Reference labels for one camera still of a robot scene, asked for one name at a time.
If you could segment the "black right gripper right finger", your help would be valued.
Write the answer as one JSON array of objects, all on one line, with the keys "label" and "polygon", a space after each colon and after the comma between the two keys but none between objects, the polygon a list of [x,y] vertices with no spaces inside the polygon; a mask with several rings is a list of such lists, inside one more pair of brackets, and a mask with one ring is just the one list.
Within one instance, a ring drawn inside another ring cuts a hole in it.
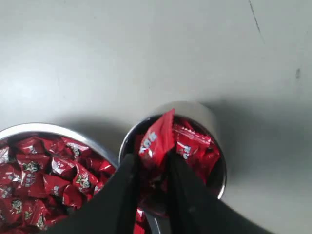
[{"label": "black right gripper right finger", "polygon": [[168,216],[174,234],[267,234],[212,196],[185,160],[167,156]]}]

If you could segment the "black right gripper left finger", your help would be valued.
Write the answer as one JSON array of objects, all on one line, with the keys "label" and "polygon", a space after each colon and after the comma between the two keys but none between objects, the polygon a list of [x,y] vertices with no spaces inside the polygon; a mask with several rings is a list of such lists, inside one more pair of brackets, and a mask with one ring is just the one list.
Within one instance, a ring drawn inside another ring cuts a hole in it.
[{"label": "black right gripper left finger", "polygon": [[139,194],[138,156],[127,154],[89,202],[46,230],[47,234],[132,234]]}]

